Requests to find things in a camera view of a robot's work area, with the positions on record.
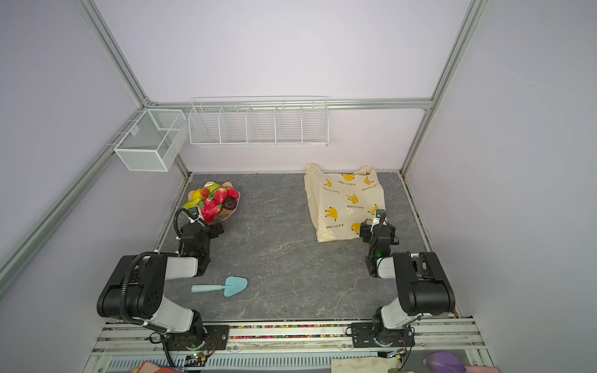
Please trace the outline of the dark purple mangosteen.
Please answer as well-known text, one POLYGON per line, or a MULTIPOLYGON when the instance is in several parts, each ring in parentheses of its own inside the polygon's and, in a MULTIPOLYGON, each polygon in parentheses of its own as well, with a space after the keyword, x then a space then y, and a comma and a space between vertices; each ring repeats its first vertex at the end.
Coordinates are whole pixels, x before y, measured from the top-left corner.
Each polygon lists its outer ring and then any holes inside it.
POLYGON ((229 211, 234 211, 238 206, 238 200, 233 200, 229 197, 227 197, 227 199, 224 200, 224 203, 222 204, 222 208, 225 210, 229 210, 229 211))

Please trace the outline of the beige cloth at edge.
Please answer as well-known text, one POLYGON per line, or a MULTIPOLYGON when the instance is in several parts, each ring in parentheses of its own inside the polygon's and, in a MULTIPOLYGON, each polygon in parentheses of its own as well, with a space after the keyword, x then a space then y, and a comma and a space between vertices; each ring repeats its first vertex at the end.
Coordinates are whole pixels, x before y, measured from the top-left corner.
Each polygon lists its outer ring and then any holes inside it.
POLYGON ((333 359, 332 373, 387 373, 398 372, 402 363, 396 358, 359 357, 333 359))

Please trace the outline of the purple object at edge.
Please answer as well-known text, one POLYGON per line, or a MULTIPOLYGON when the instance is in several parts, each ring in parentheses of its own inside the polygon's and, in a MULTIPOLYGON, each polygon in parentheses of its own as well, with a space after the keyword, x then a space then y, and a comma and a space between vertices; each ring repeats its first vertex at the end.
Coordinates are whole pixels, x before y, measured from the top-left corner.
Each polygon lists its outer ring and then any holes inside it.
POLYGON ((466 373, 465 365, 455 354, 435 352, 423 360, 424 366, 433 373, 466 373))

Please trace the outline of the banana print plastic bag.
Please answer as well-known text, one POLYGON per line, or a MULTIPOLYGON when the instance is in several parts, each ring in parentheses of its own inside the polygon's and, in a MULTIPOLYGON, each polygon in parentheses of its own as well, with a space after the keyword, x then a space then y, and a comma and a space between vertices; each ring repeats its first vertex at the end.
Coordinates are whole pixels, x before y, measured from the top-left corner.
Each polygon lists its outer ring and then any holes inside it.
POLYGON ((384 189, 370 166, 343 174, 325 173, 310 163, 304 182, 318 242, 358 238, 362 222, 372 222, 386 207, 384 189))

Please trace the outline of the green apple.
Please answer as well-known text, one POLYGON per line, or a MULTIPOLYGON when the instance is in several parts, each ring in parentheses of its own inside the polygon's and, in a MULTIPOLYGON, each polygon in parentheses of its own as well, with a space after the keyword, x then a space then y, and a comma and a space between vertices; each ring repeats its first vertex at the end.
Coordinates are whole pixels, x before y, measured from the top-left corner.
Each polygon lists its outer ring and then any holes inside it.
POLYGON ((221 185, 219 185, 217 183, 212 183, 210 185, 206 185, 206 187, 208 188, 210 193, 214 193, 217 189, 219 189, 221 187, 221 185))

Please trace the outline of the green pear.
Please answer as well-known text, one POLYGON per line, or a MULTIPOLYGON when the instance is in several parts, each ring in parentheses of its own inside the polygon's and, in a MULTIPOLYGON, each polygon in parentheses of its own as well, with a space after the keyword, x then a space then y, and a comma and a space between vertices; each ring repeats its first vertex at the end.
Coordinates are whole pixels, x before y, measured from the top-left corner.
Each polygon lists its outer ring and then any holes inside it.
POLYGON ((200 196, 194 200, 189 201, 188 203, 186 203, 183 208, 190 210, 191 208, 196 208, 202 201, 203 201, 203 197, 200 196))

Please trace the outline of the pink wavy fruit plate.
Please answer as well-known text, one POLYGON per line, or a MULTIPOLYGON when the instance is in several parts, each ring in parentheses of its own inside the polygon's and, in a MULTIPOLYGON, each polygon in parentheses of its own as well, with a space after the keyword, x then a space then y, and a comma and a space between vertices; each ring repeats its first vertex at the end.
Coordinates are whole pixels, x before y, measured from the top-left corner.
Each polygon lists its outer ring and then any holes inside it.
POLYGON ((232 183, 208 182, 202 188, 191 191, 183 207, 197 212, 208 224, 214 224, 228 219, 238 208, 239 199, 240 192, 232 183))

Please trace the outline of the yellow lemon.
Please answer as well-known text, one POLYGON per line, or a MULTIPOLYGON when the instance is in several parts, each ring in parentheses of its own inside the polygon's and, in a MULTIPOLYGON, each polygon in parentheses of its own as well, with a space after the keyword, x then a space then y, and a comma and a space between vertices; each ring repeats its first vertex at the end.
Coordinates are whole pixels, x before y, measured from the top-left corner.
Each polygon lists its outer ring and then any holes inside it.
POLYGON ((202 189, 195 190, 195 191, 193 192, 193 194, 191 195, 191 200, 196 200, 196 199, 198 199, 198 198, 199 198, 200 200, 202 200, 202 199, 204 199, 204 198, 205 198, 205 196, 204 196, 204 195, 203 195, 203 193, 202 193, 202 189))

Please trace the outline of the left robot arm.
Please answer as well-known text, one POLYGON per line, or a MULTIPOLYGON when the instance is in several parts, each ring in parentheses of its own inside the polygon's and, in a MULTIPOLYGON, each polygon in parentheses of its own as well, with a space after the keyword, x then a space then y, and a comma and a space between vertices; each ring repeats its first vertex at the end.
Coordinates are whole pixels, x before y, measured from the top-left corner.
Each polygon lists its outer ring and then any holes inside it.
POLYGON ((165 347, 191 351, 218 349, 199 311, 164 295, 167 281, 198 278, 211 263, 211 241, 224 233, 220 219, 208 222, 197 208, 179 208, 173 216, 178 248, 123 256, 96 303, 99 316, 142 326, 160 336, 165 347))

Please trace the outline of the light blue plastic spatula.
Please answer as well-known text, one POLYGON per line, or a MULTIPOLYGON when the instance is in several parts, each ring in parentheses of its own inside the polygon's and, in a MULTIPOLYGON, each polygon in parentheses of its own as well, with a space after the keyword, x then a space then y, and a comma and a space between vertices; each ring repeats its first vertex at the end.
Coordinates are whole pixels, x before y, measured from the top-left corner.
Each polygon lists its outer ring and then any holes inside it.
POLYGON ((246 278, 230 276, 226 278, 224 284, 195 284, 191 286, 191 292, 194 294, 207 292, 223 292, 223 295, 230 298, 243 292, 248 286, 246 278))

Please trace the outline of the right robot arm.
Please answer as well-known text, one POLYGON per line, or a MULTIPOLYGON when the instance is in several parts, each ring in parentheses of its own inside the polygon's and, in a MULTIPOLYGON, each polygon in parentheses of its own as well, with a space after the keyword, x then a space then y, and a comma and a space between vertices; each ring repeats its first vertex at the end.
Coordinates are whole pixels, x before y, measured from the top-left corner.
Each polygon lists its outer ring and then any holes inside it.
POLYGON ((397 297, 379 307, 370 322, 347 328, 356 348, 404 348, 415 345, 413 324, 455 311, 456 297, 435 253, 392 251, 399 244, 396 227, 379 209, 373 221, 362 222, 359 236, 368 244, 365 263, 373 278, 395 281, 397 297))

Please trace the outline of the pink dragon fruit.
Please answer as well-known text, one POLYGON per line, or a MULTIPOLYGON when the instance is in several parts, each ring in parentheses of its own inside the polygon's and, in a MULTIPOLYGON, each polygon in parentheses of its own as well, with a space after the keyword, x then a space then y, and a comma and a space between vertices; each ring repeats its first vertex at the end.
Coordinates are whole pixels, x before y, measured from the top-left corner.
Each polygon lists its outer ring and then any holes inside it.
POLYGON ((205 222, 213 222, 222 211, 222 205, 218 205, 216 200, 205 199, 199 203, 198 207, 205 222))

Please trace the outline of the red strawberry large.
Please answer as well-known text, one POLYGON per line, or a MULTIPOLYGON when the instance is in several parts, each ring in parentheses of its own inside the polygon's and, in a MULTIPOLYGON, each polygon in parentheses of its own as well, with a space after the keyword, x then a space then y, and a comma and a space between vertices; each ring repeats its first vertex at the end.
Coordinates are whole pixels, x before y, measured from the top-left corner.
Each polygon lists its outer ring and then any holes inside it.
POLYGON ((227 189, 221 187, 215 191, 214 202, 216 205, 222 205, 228 197, 227 189))

